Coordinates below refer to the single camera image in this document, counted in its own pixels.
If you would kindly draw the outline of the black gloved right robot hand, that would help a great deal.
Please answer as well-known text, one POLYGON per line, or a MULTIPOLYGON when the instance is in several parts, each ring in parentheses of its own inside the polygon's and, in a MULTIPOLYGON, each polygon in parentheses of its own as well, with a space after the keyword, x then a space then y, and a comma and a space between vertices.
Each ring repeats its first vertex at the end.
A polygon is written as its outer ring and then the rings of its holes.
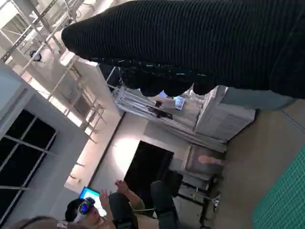
POLYGON ((147 96, 217 86, 305 97, 302 0, 134 0, 66 27, 69 51, 147 96))

